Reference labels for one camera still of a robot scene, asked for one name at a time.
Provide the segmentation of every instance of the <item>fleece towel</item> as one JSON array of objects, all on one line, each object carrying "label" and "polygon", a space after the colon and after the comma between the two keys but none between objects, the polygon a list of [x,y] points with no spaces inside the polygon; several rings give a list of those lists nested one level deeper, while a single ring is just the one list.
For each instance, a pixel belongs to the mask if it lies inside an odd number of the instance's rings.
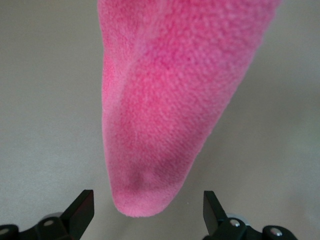
[{"label": "fleece towel", "polygon": [[243,79],[279,0],[98,0],[102,136],[117,209],[165,209]]}]

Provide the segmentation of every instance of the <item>white surface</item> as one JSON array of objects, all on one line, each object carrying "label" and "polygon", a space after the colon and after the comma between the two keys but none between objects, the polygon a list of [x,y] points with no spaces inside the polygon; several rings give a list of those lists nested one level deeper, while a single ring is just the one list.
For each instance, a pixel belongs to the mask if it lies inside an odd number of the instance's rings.
[{"label": "white surface", "polygon": [[258,231],[320,238],[320,2],[284,1],[245,80],[162,213],[114,207],[92,0],[0,2],[0,225],[21,230],[94,189],[83,240],[200,240],[203,191]]}]

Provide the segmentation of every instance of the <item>pink cloth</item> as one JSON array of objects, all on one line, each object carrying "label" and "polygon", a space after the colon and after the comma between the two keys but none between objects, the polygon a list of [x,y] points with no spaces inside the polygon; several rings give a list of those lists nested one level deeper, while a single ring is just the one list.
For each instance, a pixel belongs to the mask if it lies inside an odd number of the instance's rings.
[{"label": "pink cloth", "polygon": [[279,0],[98,0],[113,201],[165,209],[253,60]]}]

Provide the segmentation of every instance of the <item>metal screw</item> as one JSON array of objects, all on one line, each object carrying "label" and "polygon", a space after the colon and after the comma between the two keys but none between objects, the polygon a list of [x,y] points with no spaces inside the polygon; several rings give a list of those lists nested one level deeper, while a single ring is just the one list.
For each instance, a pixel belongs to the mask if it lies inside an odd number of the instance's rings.
[{"label": "metal screw", "polygon": [[282,232],[278,228],[273,227],[270,229],[270,232],[277,237],[282,236]]},{"label": "metal screw", "polygon": [[241,220],[245,225],[250,226],[250,223],[247,219],[244,218],[244,216],[238,215],[238,214],[233,214],[233,213],[227,213],[226,216],[229,219],[239,219]]},{"label": "metal screw", "polygon": [[43,224],[43,226],[47,227],[47,226],[52,225],[53,223],[54,223],[54,221],[48,220],[48,221],[46,221],[46,222]]},{"label": "metal screw", "polygon": [[230,224],[234,227],[240,227],[240,222],[238,222],[237,220],[235,219],[231,219],[230,220]]},{"label": "metal screw", "polygon": [[6,234],[7,232],[9,232],[9,228],[4,228],[0,230],[0,235]]}]

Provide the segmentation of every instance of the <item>black mount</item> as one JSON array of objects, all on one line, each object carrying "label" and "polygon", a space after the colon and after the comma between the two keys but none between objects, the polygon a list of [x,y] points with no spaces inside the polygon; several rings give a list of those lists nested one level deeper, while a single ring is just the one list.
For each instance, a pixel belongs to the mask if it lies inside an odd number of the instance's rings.
[{"label": "black mount", "polygon": [[94,214],[94,191],[84,190],[60,217],[47,217],[23,232],[14,224],[1,225],[0,240],[79,240]]},{"label": "black mount", "polygon": [[203,218],[209,233],[203,240],[298,240],[281,226],[265,226],[261,233],[238,218],[229,218],[213,191],[204,191]]}]

